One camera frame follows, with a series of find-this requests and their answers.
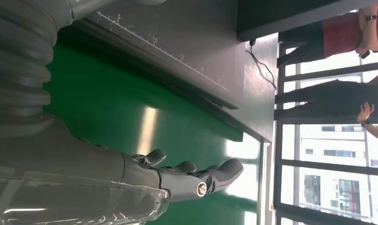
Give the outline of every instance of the building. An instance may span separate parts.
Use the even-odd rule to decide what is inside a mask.
[[[301,125],[300,132],[302,161],[378,167],[378,139],[359,125]],[[301,207],[378,224],[377,176],[301,168],[299,177]]]

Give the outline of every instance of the wristwatch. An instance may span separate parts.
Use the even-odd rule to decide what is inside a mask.
[[[370,125],[371,123],[369,122],[369,121],[365,121],[365,122],[363,122],[363,123],[361,123],[360,125],[362,126],[362,127],[365,127],[365,126],[368,126],[368,125]]]
[[[377,15],[368,15],[368,16],[366,16],[366,21],[376,20],[376,19],[377,19]]]

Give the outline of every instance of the flexible hose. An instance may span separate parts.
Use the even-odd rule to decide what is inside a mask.
[[[43,83],[58,30],[115,0],[0,0],[0,139],[30,135],[52,120]]]

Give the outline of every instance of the gray panel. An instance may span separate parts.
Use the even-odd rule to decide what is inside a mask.
[[[237,0],[118,1],[88,18],[140,47],[146,60],[217,97],[242,101],[245,45],[236,38]]]

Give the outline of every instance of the black wire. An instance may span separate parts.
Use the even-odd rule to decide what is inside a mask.
[[[270,71],[270,69],[268,68],[268,66],[265,65],[264,63],[258,61],[258,59],[255,57],[255,55],[252,53],[252,46],[250,47],[249,54],[252,56],[253,60],[255,61],[256,65],[257,65],[257,67],[258,67],[258,69],[259,69],[259,71],[260,71],[261,77],[264,78],[267,82],[269,82],[269,83],[273,86],[273,88],[275,88],[275,90],[276,90],[277,88],[276,88],[276,85],[275,85],[275,77],[273,76],[273,74],[272,74],[272,72]],[[261,64],[261,65],[263,65],[264,67],[266,67],[266,69],[268,70],[268,72],[269,72],[269,73],[271,74],[271,76],[272,76],[272,81],[270,81],[268,78],[266,78],[266,77],[262,74],[262,72],[261,72],[261,67],[258,65],[258,63]]]

